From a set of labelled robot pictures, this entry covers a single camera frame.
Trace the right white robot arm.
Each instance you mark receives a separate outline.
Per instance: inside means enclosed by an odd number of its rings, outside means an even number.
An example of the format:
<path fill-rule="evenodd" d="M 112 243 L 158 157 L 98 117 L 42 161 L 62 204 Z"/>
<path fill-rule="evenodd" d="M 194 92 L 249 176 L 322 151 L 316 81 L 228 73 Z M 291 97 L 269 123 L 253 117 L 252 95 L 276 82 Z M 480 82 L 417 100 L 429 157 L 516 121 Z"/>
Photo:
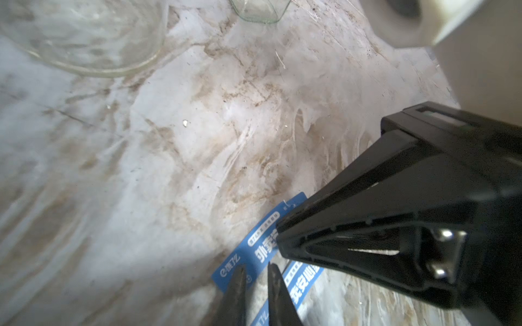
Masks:
<path fill-rule="evenodd" d="M 381 120 L 381 136 L 277 224 L 281 255 L 473 325 L 521 324 L 521 2 L 363 1 L 395 48 L 430 47 L 459 102 Z"/>

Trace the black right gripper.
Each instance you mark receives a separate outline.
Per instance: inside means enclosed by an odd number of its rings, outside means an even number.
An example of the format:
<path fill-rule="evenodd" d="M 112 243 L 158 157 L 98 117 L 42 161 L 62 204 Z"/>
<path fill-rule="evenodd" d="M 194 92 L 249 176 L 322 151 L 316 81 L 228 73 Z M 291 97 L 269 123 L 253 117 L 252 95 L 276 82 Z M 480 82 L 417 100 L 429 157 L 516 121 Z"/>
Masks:
<path fill-rule="evenodd" d="M 521 129 L 424 103 L 305 203 L 405 214 L 414 261 L 473 325 L 521 324 Z"/>

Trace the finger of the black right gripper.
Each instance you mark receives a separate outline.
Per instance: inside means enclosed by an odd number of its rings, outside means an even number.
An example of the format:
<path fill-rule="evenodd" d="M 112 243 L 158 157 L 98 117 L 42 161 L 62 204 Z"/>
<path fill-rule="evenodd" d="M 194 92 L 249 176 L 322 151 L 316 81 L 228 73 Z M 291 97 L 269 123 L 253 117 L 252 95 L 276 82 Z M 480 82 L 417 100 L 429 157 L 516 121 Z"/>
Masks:
<path fill-rule="evenodd" d="M 350 274 L 439 308 L 459 308 L 463 286 L 443 228 L 375 205 L 304 203 L 277 223 L 284 257 Z"/>

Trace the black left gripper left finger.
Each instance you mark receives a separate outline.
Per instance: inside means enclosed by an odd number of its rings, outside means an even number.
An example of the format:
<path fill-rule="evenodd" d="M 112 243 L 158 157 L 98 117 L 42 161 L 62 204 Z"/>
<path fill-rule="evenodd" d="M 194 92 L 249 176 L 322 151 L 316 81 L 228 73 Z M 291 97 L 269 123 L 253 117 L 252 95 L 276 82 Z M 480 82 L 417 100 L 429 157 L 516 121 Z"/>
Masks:
<path fill-rule="evenodd" d="M 212 325 L 246 325 L 246 267 L 235 269 Z"/>

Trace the glass bottle blue label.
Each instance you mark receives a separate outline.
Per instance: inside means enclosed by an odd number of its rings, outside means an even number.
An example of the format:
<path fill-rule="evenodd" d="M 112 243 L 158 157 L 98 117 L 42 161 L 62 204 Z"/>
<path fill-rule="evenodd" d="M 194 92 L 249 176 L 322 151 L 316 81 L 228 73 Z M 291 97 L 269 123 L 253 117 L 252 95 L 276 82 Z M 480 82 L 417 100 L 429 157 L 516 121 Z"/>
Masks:
<path fill-rule="evenodd" d="M 168 10 L 166 1 L 2 1 L 1 33 L 60 69 L 119 77 L 156 59 Z"/>

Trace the clear glass bottle with cork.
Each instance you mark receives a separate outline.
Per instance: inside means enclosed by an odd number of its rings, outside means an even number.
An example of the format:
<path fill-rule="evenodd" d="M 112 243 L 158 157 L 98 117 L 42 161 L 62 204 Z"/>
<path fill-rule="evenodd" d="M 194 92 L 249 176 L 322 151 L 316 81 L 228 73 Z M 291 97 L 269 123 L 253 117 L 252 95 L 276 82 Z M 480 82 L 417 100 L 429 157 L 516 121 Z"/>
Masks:
<path fill-rule="evenodd" d="M 251 23 L 278 23 L 291 0 L 230 0 L 236 14 Z"/>

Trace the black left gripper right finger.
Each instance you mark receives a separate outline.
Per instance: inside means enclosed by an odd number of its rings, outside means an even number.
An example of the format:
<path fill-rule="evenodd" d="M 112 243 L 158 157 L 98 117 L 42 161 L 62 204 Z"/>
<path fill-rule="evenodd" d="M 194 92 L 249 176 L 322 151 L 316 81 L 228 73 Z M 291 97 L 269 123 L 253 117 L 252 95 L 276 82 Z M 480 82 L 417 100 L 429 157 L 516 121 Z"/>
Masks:
<path fill-rule="evenodd" d="M 270 326 L 303 326 L 281 272 L 272 263 L 268 265 L 268 303 Z"/>

